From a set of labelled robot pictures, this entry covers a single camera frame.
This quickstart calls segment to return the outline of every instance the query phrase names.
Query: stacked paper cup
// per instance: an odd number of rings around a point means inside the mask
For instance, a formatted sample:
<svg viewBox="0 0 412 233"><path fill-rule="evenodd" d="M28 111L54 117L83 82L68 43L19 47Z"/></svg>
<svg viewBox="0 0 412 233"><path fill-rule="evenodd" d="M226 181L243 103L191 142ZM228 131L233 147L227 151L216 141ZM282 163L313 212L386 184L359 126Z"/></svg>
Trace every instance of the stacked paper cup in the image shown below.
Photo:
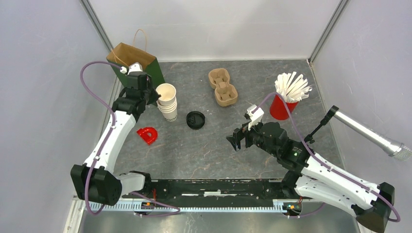
<svg viewBox="0 0 412 233"><path fill-rule="evenodd" d="M169 83L164 83L156 88L156 92L161 95L157 100L157 107L167 121L177 119L177 99L176 88Z"/></svg>

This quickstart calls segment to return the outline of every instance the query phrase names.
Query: brown paper bag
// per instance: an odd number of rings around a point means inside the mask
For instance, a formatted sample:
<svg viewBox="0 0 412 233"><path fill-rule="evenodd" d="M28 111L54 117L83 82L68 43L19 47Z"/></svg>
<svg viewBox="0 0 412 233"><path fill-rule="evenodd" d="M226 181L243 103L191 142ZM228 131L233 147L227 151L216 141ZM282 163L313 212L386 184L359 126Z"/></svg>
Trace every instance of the brown paper bag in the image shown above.
<svg viewBox="0 0 412 233"><path fill-rule="evenodd" d="M157 58L143 50L135 48L124 43L118 44L106 57L108 62L114 63L118 66L129 67L130 65L139 62L143 71L148 73L153 80L153 86L156 88L162 83L165 83L165 79L160 69ZM112 67L113 71L119 78L123 86L127 86L127 78L125 74L122 74L119 69Z"/></svg>

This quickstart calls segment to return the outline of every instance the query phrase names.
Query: cup lid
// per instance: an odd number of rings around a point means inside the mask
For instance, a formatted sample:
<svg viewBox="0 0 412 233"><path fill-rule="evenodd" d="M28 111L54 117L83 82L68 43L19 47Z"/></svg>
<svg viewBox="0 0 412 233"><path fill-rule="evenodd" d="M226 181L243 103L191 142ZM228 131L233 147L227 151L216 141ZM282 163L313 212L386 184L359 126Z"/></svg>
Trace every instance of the cup lid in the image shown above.
<svg viewBox="0 0 412 233"><path fill-rule="evenodd" d="M205 115L198 111L188 113L186 123L191 129L198 130L205 125Z"/></svg>

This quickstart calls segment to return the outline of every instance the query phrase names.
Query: microphone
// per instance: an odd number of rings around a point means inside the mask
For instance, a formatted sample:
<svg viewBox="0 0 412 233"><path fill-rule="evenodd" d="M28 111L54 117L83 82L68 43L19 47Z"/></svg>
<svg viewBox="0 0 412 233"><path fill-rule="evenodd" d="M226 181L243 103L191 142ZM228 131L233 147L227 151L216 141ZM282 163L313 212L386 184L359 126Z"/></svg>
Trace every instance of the microphone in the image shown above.
<svg viewBox="0 0 412 233"><path fill-rule="evenodd" d="M375 143L377 146L382 148L382 150L386 152L390 157L394 157L400 161L406 161L412 156L411 149L406 147L403 143L376 133L372 129L369 129L368 127L349 117L347 114L343 113L341 110L339 110L338 107L333 106L330 111L335 112L335 115L333 116L336 119L349 126L351 129L364 136L369 141Z"/></svg>

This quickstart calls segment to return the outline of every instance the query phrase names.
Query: red object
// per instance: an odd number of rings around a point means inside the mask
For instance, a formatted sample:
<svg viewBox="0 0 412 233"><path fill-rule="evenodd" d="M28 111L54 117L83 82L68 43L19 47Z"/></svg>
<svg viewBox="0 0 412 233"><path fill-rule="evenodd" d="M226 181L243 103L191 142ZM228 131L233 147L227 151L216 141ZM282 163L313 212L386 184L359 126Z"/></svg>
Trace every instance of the red object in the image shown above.
<svg viewBox="0 0 412 233"><path fill-rule="evenodd" d="M147 143L152 144L157 139L157 131L153 127L146 127L137 131L139 136Z"/></svg>
<svg viewBox="0 0 412 233"><path fill-rule="evenodd" d="M286 103L286 105L289 108L289 111L292 113L293 110L295 109L296 105L299 102L296 103ZM269 110L273 118L277 120L286 120L289 118L288 112L286 112L285 105L283 104L282 100L279 98L279 96L275 96L275 99L272 102L271 108Z"/></svg>

